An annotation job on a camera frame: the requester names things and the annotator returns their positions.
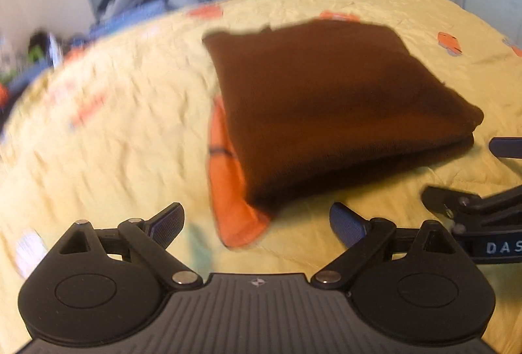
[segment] folded clothing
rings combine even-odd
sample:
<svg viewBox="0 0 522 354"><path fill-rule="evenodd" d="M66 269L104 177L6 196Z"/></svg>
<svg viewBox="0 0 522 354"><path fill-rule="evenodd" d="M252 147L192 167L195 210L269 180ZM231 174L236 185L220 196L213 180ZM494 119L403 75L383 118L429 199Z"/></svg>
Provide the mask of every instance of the folded clothing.
<svg viewBox="0 0 522 354"><path fill-rule="evenodd" d="M462 154L484 119L388 27L318 20L204 44L255 206Z"/></svg>

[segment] folded brown cloth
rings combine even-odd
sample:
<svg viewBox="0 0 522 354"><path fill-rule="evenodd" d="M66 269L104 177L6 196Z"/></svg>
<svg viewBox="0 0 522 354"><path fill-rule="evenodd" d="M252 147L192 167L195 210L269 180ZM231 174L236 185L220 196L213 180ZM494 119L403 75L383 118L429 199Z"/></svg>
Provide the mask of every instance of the folded brown cloth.
<svg viewBox="0 0 522 354"><path fill-rule="evenodd" d="M314 21L204 44L255 206L449 159L484 118L388 27Z"/></svg>

